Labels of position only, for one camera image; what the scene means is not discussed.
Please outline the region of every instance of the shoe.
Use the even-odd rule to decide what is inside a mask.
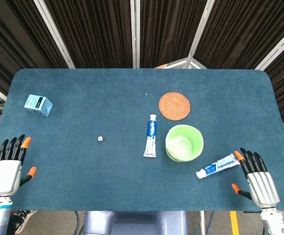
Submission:
[[[13,219],[16,222],[15,234],[19,234],[24,230],[25,225],[36,212],[37,211],[17,211],[16,213],[12,213]]]

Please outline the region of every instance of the floor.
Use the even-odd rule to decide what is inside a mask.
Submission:
[[[206,230],[212,211],[205,211]],[[84,211],[79,211],[80,226],[85,217]],[[262,235],[262,223],[259,214],[244,214],[237,212],[240,235]],[[38,211],[28,221],[21,235],[72,235],[77,224],[73,211]],[[195,235],[194,226],[200,234],[200,218],[198,211],[188,211],[189,235]],[[230,212],[216,211],[208,235],[231,235]]]

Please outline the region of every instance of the robotic hand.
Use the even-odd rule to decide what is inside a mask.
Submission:
[[[254,204],[262,209],[260,216],[268,234],[284,235],[284,214],[275,208],[280,199],[271,174],[258,153],[243,148],[240,150],[244,157],[238,151],[234,154],[248,181],[250,193],[243,191],[236,184],[232,184],[232,188],[236,194],[253,200]]]
[[[26,150],[29,147],[31,138],[28,137],[22,143],[24,135],[18,139],[14,137],[8,144],[5,140],[0,146],[0,235],[7,232],[12,201],[20,186],[34,177],[36,167],[32,167],[29,173],[21,178],[21,170]]]

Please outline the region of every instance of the orange fingertip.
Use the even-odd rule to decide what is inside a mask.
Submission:
[[[234,151],[234,155],[237,157],[238,161],[245,159],[237,150]]]
[[[28,148],[31,142],[31,137],[27,137],[21,145],[21,148]]]
[[[238,194],[238,191],[241,190],[241,188],[237,184],[232,184],[232,188],[236,192],[236,194]]]
[[[30,175],[32,178],[34,178],[36,172],[36,167],[31,167],[31,169],[29,170],[29,173],[27,173],[27,175]]]

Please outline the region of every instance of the toothpaste cap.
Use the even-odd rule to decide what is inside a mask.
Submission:
[[[197,171],[196,172],[196,176],[199,178],[199,179],[202,179],[202,178],[205,178],[207,177],[207,173],[204,169],[201,169],[200,171]]]
[[[151,117],[150,119],[151,121],[156,121],[157,116],[155,114],[151,114],[150,117]]]

